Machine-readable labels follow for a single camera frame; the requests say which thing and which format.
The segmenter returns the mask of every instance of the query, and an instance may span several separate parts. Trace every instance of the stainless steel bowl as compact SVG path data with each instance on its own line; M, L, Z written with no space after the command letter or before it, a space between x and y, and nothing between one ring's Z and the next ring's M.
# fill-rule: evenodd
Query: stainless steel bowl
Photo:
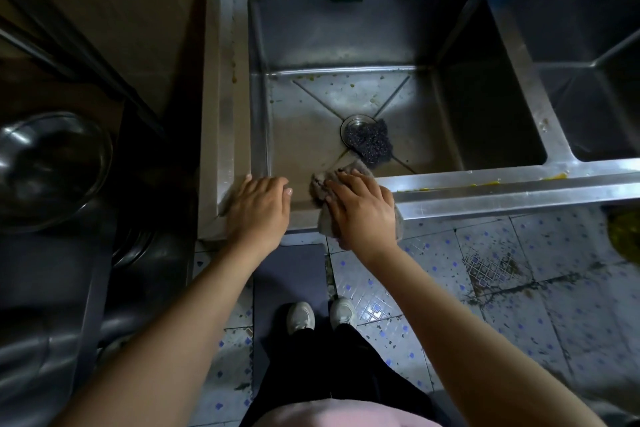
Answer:
M75 214L106 180L107 131L71 112L0 126L0 230L41 230Z

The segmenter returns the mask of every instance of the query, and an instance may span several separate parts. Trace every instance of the wall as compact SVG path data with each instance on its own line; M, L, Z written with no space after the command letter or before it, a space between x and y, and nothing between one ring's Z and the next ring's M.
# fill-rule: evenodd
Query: wall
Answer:
M199 105L204 0L52 1L158 115Z

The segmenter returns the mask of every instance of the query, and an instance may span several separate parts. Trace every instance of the cleaning cloth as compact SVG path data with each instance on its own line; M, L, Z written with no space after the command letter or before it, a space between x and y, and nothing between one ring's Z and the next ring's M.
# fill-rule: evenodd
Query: cleaning cloth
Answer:
M369 170L369 168L362 163L360 159L354 160L351 164L346 165L344 167L339 167L338 169L334 169L333 171L328 172L318 172L314 174L311 178L311 186L310 192L313 197L323 202L322 209L320 210L320 216L318 218L318 231L328 237L340 239L340 228L337 223L333 220L331 216L331 211L329 210L328 204L324 201L327 196L331 196L332 199L338 200L338 197L335 196L333 191L324 185L324 181L335 181L337 183L342 184L342 182L338 179L337 172L346 172L351 174L351 171L356 169L356 171L361 172L365 176L373 177L373 174ZM397 206L395 206L396 210L396 240L401 240L403 235L403 218L400 212L398 211Z

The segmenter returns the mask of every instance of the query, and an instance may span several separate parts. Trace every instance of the shoe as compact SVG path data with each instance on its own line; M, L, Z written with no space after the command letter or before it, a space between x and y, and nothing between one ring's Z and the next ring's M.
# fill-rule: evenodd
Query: shoe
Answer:
M331 310L329 311L329 322L333 329L337 328L341 324L350 324L356 326L356 309L353 307L353 303L346 297L338 297L337 300L331 304Z
M306 302L296 302L289 308L287 314L287 333L290 335L300 329L314 329L316 316L314 310Z

